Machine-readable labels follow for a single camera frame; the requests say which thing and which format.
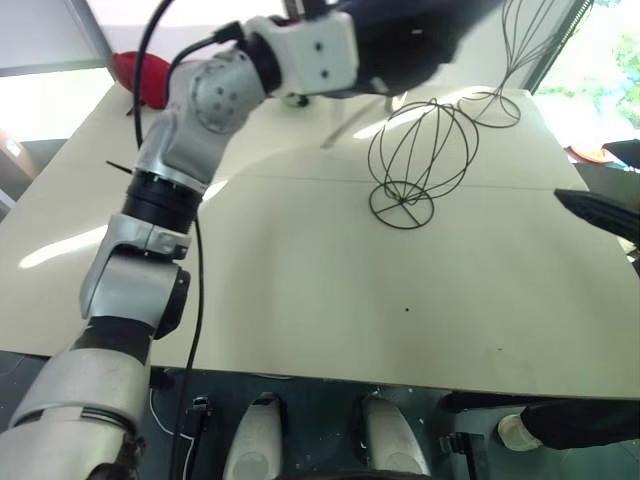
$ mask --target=white table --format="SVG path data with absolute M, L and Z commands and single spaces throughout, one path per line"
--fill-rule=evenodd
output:
M 353 136 L 384 118 L 381 104 L 328 149 L 319 145 L 339 117 L 371 98 L 263 105 L 200 210 L 207 296 L 195 367 L 640 398 L 638 278 L 613 236 L 555 200 L 553 188 L 584 185 L 531 99 L 511 96 L 522 122 L 482 129 L 463 185 L 410 232 L 368 209 L 368 140 Z M 114 87 L 0 224 L 0 349 L 51 355 L 81 328 L 80 284 L 129 181 L 104 161 L 135 158 L 129 103 Z M 196 283 L 153 364 L 184 365 Z

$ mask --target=tree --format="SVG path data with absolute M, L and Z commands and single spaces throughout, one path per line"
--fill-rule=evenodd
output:
M 625 33 L 616 47 L 616 63 L 626 77 L 618 112 L 640 129 L 640 33 Z
M 600 5 L 601 7 L 611 8 L 619 5 L 621 1 L 622 0 L 595 0 L 593 3 Z

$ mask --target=black cable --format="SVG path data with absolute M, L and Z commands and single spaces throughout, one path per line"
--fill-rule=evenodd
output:
M 184 368 L 184 375 L 182 379 L 182 386 L 180 387 L 180 395 L 178 397 L 178 408 L 176 415 L 176 422 L 173 427 L 173 440 L 171 442 L 171 460 L 169 478 L 179 479 L 180 472 L 178 471 L 178 440 L 182 431 L 182 417 L 185 410 L 185 400 L 189 384 L 191 383 L 191 371 L 193 369 L 193 360 L 198 350 L 198 342 L 200 341 L 200 333 L 202 332 L 202 317 L 204 313 L 204 258 L 202 252 L 202 232 L 200 231 L 200 220 L 196 217 L 196 245 L 198 248 L 198 315 L 196 317 L 196 328 L 193 333 L 193 340 L 191 341 L 191 349 L 189 350 L 189 358 L 187 359 L 187 365 Z
M 151 19 L 147 23 L 140 40 L 138 53 L 136 55 L 135 70 L 133 72 L 133 123 L 136 132 L 136 142 L 138 149 L 142 146 L 142 118 L 140 117 L 140 86 L 142 84 L 142 71 L 144 67 L 144 57 L 151 41 L 151 36 L 155 31 L 162 15 L 167 11 L 173 0 L 162 0 L 156 10 L 153 12 Z
M 120 170 L 121 172 L 128 173 L 129 175 L 131 175 L 133 173 L 133 170 L 131 170 L 130 168 L 124 167 L 122 165 L 119 165 L 119 164 L 117 164 L 115 162 L 112 162 L 111 160 L 107 160 L 105 163 L 107 165 L 111 165 L 115 169 Z
M 145 27 L 144 34 L 142 36 L 142 40 L 140 42 L 140 47 L 138 49 L 138 53 L 136 55 L 136 65 L 135 72 L 133 78 L 133 115 L 134 115 L 134 126 L 136 133 L 136 142 L 138 144 L 138 149 L 142 146 L 142 121 L 140 117 L 140 85 L 142 81 L 142 71 L 143 71 L 143 63 L 144 56 L 147 51 L 147 47 L 149 46 L 149 42 L 151 40 L 151 36 L 155 28 L 157 27 L 162 15 L 166 12 L 167 8 L 171 5 L 173 0 L 163 0 L 160 2 L 156 10 L 154 11 L 149 23 Z M 190 383 L 190 374 L 193 368 L 193 360 L 195 358 L 196 351 L 198 349 L 198 342 L 200 340 L 200 333 L 202 330 L 202 317 L 204 311 L 204 260 L 202 253 L 202 232 L 200 230 L 200 221 L 198 217 L 195 218 L 195 228 L 196 228 L 196 243 L 198 247 L 198 314 L 196 318 L 196 330 L 193 335 L 193 339 L 191 341 L 191 348 L 189 350 L 189 357 L 187 359 L 187 365 L 184 369 L 184 377 L 182 381 L 182 387 L 180 389 L 180 396 L 178 398 L 178 408 L 176 412 L 176 421 L 173 429 L 173 440 L 171 442 L 171 459 L 169 463 L 169 478 L 179 478 L 179 472 L 177 467 L 177 457 L 178 457 L 178 440 L 180 438 L 181 433 L 181 424 L 182 417 L 184 413 L 184 404 L 185 404 L 185 396 L 187 392 L 187 388 Z
M 182 63 L 182 61 L 185 58 L 187 58 L 189 55 L 191 55 L 193 52 L 200 50 L 202 48 L 208 47 L 210 45 L 213 45 L 217 41 L 218 41 L 218 37 L 214 33 L 208 38 L 202 39 L 199 42 L 189 45 L 187 48 L 183 49 L 175 56 L 175 58 L 171 61 L 171 64 L 169 65 L 167 80 L 164 84 L 164 98 L 167 103 L 169 102 L 169 87 L 171 84 L 171 75 L 173 75 L 173 72 L 178 67 L 178 65 L 180 65 L 180 63 Z

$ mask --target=wire ball sculpture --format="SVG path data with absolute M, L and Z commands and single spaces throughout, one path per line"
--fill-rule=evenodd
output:
M 525 5 L 535 2 L 531 12 Z M 495 90 L 479 91 L 460 99 L 458 108 L 481 126 L 509 128 L 522 118 L 520 108 L 504 95 L 507 82 L 523 67 L 540 60 L 562 37 L 560 32 L 540 39 L 540 30 L 554 18 L 550 16 L 557 0 L 505 0 L 502 4 L 501 27 L 507 56 L 504 77 Z
M 434 200 L 460 185 L 479 145 L 475 122 L 451 104 L 431 99 L 399 108 L 369 145 L 369 172 L 377 183 L 371 212 L 401 230 L 426 225 Z

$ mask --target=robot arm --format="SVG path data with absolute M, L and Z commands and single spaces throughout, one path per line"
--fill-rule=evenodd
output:
M 176 262 L 233 134 L 269 95 L 397 89 L 385 69 L 371 76 L 374 55 L 359 65 L 365 47 L 347 13 L 357 3 L 284 26 L 252 19 L 233 47 L 176 70 L 169 105 L 147 134 L 125 204 L 82 286 L 87 326 L 44 366 L 0 436 L 0 478 L 130 478 L 142 452 L 150 345 L 180 321 L 190 277 Z M 407 1 L 389 4 L 393 22 L 406 22 L 397 12 Z M 384 23 L 375 17 L 367 41 Z

